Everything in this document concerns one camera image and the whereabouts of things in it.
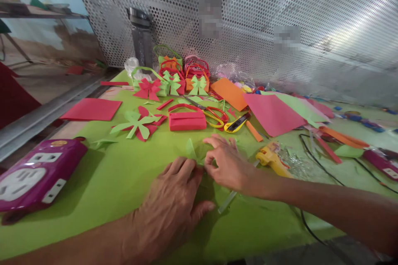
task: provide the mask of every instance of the electrical outlet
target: electrical outlet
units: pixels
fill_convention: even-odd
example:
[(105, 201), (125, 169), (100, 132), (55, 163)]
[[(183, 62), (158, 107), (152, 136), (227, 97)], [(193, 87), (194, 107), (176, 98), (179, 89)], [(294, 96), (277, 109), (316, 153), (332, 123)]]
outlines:
[(46, 193), (44, 196), (43, 200), (41, 200), (43, 203), (50, 204), (54, 201), (55, 197), (58, 195), (58, 193), (61, 191), (62, 187), (65, 185), (66, 180), (63, 179), (58, 179), (57, 182), (55, 182), (54, 186)]
[(30, 163), (42, 163), (42, 162), (55, 162), (60, 156), (62, 152), (57, 153), (36, 153), (32, 156), (28, 161), (27, 164)]
[(386, 172), (388, 175), (390, 175), (392, 178), (398, 179), (398, 173), (393, 171), (392, 169), (385, 168), (385, 169), (383, 169), (383, 171)]
[(0, 181), (0, 200), (13, 201), (26, 194), (46, 174), (45, 168), (16, 170)]

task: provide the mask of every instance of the perforated metal sheet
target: perforated metal sheet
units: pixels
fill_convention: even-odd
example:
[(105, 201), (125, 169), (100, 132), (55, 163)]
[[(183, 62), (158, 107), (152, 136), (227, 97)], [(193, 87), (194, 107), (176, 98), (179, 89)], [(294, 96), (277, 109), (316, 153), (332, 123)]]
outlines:
[[(398, 0), (222, 0), (219, 39), (200, 39), (199, 0), (83, 0), (109, 65), (134, 55), (126, 8), (153, 16), (154, 42), (212, 69), (235, 62), (285, 92), (398, 106)], [(301, 51), (274, 52), (274, 26), (300, 26)]]

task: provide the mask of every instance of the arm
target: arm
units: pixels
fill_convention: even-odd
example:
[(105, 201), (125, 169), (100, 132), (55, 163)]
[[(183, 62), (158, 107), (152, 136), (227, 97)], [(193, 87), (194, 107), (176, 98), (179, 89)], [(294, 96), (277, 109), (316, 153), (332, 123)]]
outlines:
[[(271, 175), (243, 160), (219, 135), (204, 139), (205, 169), (222, 186), (244, 195), (294, 205), (343, 230), (382, 253), (398, 257), (398, 201), (375, 193), (337, 185)], [(216, 160), (218, 168), (212, 165)]]
[(150, 264), (182, 245), (214, 209), (210, 201), (194, 206), (202, 175), (194, 160), (179, 157), (154, 180), (132, 213), (0, 264)]

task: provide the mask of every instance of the wrist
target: wrist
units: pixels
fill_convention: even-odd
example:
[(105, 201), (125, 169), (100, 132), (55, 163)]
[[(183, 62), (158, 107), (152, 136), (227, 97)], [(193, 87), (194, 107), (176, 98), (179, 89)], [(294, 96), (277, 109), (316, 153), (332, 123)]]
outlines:
[(120, 220), (124, 222), (124, 237), (121, 244), (122, 264), (151, 264), (154, 261), (153, 255), (142, 241), (139, 231), (139, 228), (144, 225), (140, 222), (139, 210), (130, 212)]
[(283, 193), (285, 179), (265, 170), (256, 169), (249, 183), (248, 195), (263, 200), (279, 201)]

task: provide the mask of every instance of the fingernail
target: fingernail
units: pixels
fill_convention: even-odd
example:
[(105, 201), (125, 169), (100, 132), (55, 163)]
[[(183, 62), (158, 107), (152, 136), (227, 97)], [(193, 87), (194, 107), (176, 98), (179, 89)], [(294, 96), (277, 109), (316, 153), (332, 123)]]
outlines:
[(208, 207), (209, 211), (214, 210), (214, 208), (216, 208), (215, 204), (209, 204), (209, 207)]

